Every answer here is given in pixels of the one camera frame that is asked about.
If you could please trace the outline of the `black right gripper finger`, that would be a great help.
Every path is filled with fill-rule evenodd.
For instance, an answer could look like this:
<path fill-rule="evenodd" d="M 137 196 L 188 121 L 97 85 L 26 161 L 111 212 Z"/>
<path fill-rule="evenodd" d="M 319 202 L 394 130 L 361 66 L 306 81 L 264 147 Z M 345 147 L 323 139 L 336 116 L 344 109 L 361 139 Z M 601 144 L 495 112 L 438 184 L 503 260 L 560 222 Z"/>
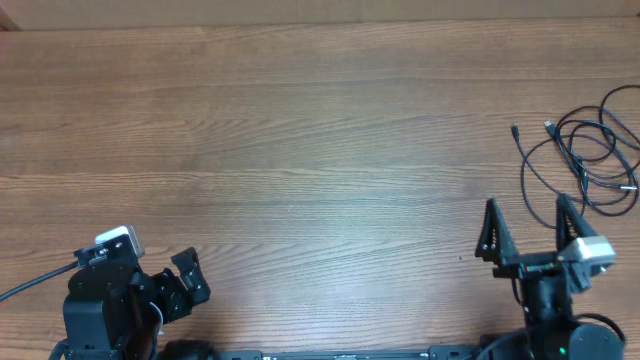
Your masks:
<path fill-rule="evenodd" d="M 578 238 L 598 236 L 598 233 L 584 219 L 574 206 L 570 196 L 561 193 L 556 198 L 556 249 L 565 250 Z"/>
<path fill-rule="evenodd" d="M 479 235 L 475 256 L 484 262 L 506 265 L 519 252 L 506 225 L 494 197 L 486 201 L 482 230 Z"/>

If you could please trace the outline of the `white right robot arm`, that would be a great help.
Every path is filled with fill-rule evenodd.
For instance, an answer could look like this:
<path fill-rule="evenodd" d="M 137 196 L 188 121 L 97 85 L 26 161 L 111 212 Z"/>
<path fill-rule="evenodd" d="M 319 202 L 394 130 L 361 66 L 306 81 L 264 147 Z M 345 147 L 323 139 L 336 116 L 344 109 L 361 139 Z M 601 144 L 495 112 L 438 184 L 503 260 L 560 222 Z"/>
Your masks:
<path fill-rule="evenodd" d="M 608 238 L 583 218 L 569 196 L 556 198 L 556 250 L 521 254 L 495 198 L 486 201 L 475 256 L 511 281 L 525 326 L 495 336 L 476 359 L 622 359 L 626 337 L 610 318 L 573 312 L 572 296 L 614 264 Z"/>

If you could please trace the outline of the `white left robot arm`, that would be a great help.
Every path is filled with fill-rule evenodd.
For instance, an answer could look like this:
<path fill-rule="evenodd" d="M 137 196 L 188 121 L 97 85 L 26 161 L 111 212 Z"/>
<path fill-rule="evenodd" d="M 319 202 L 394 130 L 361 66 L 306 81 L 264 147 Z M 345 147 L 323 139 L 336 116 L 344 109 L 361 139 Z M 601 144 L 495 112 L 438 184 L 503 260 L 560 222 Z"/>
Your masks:
<path fill-rule="evenodd" d="M 178 274 L 169 268 L 144 273 L 135 252 L 120 243 L 74 256 L 79 270 L 63 303 L 66 338 L 51 359 L 156 359 L 162 327 L 210 298 L 192 247 L 171 257 Z"/>

